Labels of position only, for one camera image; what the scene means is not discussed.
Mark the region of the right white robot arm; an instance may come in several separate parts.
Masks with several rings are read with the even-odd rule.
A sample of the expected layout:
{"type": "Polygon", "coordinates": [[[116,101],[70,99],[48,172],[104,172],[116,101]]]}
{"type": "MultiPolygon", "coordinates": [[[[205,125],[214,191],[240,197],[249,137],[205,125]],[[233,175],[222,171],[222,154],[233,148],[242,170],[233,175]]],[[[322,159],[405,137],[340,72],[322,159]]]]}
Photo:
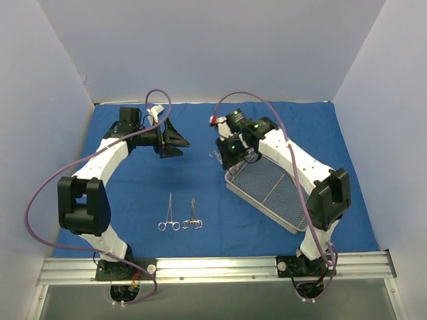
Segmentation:
{"type": "Polygon", "coordinates": [[[236,109],[225,117],[211,116],[209,124],[218,130],[216,144],[225,170],[242,162],[252,150],[273,161],[295,181],[308,222],[298,249],[298,271],[313,274],[320,268],[320,259],[333,265],[337,257],[326,255],[332,249],[332,233],[352,203],[349,173],[316,160],[267,117],[254,121],[236,109]]]}

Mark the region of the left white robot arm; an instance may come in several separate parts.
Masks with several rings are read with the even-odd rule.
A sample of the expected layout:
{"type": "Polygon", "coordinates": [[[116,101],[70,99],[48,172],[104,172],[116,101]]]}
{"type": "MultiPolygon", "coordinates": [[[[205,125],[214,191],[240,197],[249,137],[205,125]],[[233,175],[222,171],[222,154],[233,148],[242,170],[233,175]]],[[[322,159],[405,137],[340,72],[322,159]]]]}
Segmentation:
{"type": "Polygon", "coordinates": [[[99,251],[101,260],[111,263],[118,279],[130,278],[135,270],[131,247],[111,226],[111,207],[105,186],[131,152],[137,147],[153,147],[161,158],[179,157],[189,147],[171,121],[159,117],[162,105],[147,108],[142,115],[137,107],[121,107],[119,119],[103,136],[96,155],[70,177],[57,183],[59,225],[86,240],[99,251]]]}

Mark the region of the steel forceps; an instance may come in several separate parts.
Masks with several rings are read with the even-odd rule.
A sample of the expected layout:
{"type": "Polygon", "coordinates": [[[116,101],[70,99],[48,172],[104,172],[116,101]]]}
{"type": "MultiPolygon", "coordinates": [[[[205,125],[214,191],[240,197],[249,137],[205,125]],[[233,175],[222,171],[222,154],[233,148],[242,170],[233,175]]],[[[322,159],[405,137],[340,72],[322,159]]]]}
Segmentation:
{"type": "Polygon", "coordinates": [[[191,200],[191,211],[189,219],[182,222],[182,227],[183,229],[189,229],[190,227],[193,227],[194,229],[201,229],[203,227],[203,221],[196,217],[194,198],[191,200]]]}
{"type": "Polygon", "coordinates": [[[173,231],[178,231],[180,229],[180,223],[175,221],[173,218],[173,207],[172,207],[172,192],[169,193],[169,201],[167,208],[167,215],[165,221],[161,221],[158,223],[157,228],[159,231],[165,231],[169,226],[173,231]]]}

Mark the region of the metal mesh instrument tray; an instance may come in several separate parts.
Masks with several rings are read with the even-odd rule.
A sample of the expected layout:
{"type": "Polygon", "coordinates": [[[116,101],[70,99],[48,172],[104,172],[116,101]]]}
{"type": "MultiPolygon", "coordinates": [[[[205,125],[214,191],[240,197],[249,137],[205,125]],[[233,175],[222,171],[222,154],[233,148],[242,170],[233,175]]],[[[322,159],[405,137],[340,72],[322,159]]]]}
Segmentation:
{"type": "Polygon", "coordinates": [[[290,175],[267,158],[245,161],[224,175],[226,187],[290,233],[303,233],[308,223],[290,175]]]}

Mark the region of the blue surgical wrap cloth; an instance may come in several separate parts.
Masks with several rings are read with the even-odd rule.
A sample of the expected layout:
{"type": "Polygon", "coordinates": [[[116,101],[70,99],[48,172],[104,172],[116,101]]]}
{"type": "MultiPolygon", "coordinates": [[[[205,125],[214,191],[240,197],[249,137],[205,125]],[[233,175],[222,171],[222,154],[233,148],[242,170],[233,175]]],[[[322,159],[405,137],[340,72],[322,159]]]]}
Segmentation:
{"type": "MultiPolygon", "coordinates": [[[[223,103],[174,105],[170,119],[190,143],[181,157],[162,159],[150,147],[131,152],[107,183],[111,225],[137,257],[245,257],[293,255],[303,235],[288,232],[226,187],[224,170],[209,152],[216,146],[212,113],[225,115],[238,106],[223,103]],[[180,229],[165,221],[169,193],[173,218],[180,229]],[[191,200],[201,229],[183,229],[191,200]]],[[[350,175],[352,204],[332,235],[339,252],[376,251],[374,236],[360,184],[332,103],[263,103],[239,105],[247,117],[278,113],[291,140],[322,163],[345,169],[350,175]]]]}

